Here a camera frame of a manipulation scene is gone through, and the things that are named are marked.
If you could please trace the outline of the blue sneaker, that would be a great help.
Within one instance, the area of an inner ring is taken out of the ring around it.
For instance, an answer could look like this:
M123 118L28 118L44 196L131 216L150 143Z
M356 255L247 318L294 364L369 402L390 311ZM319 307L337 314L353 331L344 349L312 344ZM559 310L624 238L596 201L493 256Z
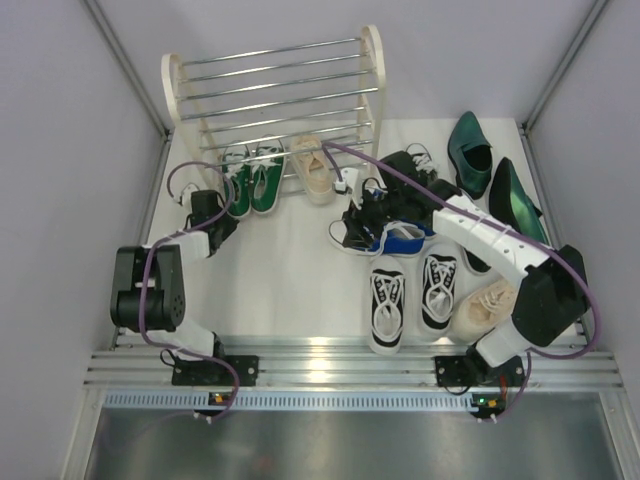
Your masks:
M336 220L329 225L327 234L330 243L339 251L362 257L416 256L431 236L420 226L402 221L387 223L379 235L364 229L364 236L357 237L354 230L349 231L344 220Z
M430 227L404 220L393 220L386 223L383 231L400 233L405 239L433 238L436 235Z

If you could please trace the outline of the green sneaker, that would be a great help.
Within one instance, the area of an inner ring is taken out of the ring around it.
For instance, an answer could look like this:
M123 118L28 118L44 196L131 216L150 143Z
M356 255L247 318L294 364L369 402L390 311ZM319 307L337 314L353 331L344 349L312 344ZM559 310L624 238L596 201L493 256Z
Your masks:
M236 219L245 217L251 209L251 168L247 162L250 156L250 150L246 145L227 147L222 154L222 170L233 187L234 199L229 214Z
M266 215L276 206L285 169L284 146L279 139L264 137L256 146L251 163L251 206Z

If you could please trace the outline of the beige lace sneaker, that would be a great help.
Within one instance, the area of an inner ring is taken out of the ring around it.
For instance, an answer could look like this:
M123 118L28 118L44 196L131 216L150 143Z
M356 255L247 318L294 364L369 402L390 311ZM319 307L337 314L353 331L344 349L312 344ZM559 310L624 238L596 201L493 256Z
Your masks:
M316 205L326 205L335 198L333 175L322 151L319 138L314 135L294 137L289 162L292 164L309 200Z
M453 337L466 343L479 340L511 316L516 298L516 289L505 279L476 290L453 313Z

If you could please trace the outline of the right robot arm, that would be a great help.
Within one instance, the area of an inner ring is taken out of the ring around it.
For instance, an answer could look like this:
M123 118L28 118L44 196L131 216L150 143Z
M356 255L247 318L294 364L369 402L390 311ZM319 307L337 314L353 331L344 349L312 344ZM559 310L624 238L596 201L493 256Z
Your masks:
M362 152L356 157L387 172L423 197L421 222L468 249L492 266L516 289L514 312L470 346L463 355L440 357L437 384L469 390L499 379L513 358L542 354L569 325L587 311L601 333L601 312L588 286L581 253L570 245L554 250L478 210L462 191L438 179L422 186L392 166Z

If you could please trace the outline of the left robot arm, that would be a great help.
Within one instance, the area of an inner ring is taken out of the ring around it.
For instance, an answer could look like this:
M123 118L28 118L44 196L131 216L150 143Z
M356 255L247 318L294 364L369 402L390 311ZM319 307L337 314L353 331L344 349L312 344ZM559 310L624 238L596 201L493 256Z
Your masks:
M220 337L188 317L184 284L184 267L212 257L237 221L215 190L196 190L188 200L191 212L183 230L152 246L118 249L110 318L161 349L161 362L173 369L173 384L238 387Z

